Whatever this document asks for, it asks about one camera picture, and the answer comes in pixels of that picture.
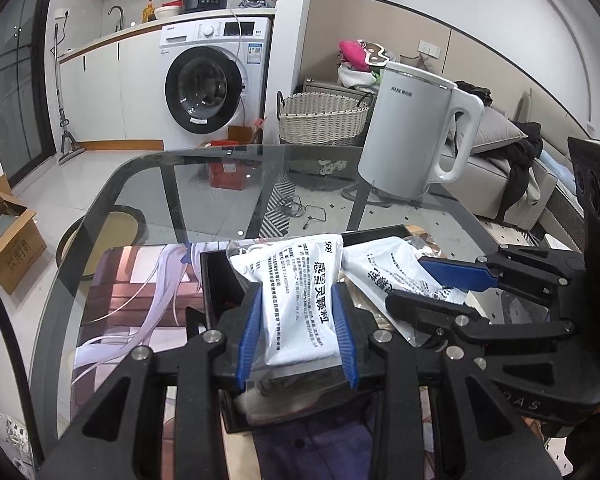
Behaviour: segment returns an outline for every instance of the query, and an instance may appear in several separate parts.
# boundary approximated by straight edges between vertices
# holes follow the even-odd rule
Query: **wicker basket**
[[[289,144],[354,146],[365,127],[369,104],[335,94],[278,92],[280,139]]]

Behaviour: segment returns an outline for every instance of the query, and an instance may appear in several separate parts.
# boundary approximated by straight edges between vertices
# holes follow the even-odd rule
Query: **washing machine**
[[[264,115],[269,18],[209,18],[162,28],[165,150],[225,139]]]

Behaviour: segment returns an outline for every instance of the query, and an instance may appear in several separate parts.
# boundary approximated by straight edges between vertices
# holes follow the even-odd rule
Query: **wooden baseboard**
[[[134,150],[137,152],[163,152],[164,142],[159,139],[85,140],[78,142],[88,152],[108,150]]]

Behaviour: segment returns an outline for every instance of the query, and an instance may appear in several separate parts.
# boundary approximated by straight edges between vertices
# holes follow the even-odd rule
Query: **white packet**
[[[317,235],[257,244],[231,256],[239,274],[262,283],[267,367],[286,367],[285,375],[289,375],[341,364],[331,285],[340,273],[342,247],[341,235]],[[306,363],[319,365],[288,368]]]
[[[372,240],[344,249],[342,270],[366,294],[396,330],[414,346],[420,346],[428,334],[416,332],[406,321],[394,319],[384,305],[392,290],[406,290],[437,300],[462,304],[466,292],[457,288],[443,288],[418,263],[418,250],[398,237]]]

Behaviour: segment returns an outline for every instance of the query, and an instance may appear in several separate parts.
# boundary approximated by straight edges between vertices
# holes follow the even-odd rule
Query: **white pillar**
[[[276,4],[265,106],[265,144],[277,144],[279,139],[276,118],[278,91],[288,97],[298,84],[309,2],[310,0],[278,0]]]

